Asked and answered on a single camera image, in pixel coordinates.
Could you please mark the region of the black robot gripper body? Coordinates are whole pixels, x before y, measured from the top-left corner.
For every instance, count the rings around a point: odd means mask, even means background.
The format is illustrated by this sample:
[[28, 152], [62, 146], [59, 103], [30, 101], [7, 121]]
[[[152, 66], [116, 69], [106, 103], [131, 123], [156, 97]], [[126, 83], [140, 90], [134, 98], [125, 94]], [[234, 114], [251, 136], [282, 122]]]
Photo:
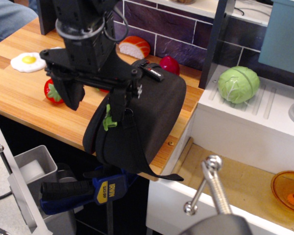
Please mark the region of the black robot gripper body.
[[103, 33], [88, 39], [65, 39], [65, 48], [44, 49], [40, 56], [51, 72], [71, 74], [82, 85], [113, 91], [126, 88], [128, 96], [140, 97], [142, 71], [116, 53], [116, 44]]

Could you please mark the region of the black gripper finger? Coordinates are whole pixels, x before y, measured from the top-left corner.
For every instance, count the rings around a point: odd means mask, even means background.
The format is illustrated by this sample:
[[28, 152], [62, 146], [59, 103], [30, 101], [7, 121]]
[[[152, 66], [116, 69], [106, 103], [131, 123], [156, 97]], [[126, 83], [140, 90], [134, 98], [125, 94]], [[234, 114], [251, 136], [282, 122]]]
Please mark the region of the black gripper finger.
[[110, 93], [109, 104], [112, 120], [114, 122], [122, 121], [127, 104], [126, 88], [114, 88]]
[[84, 87], [75, 81], [71, 74], [51, 72], [51, 79], [64, 103], [72, 110], [77, 110], [85, 96]]

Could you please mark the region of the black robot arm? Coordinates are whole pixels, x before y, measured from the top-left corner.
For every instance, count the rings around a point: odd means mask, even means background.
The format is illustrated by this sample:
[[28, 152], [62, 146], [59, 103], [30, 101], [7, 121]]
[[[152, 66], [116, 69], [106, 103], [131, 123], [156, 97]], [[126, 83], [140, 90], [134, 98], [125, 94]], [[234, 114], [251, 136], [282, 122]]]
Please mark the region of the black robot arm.
[[113, 14], [115, 0], [55, 0], [55, 28], [65, 48], [45, 49], [47, 75], [65, 104], [76, 110], [84, 98], [84, 85], [110, 92], [113, 121], [123, 119], [133, 96], [138, 97], [142, 72], [116, 53]]

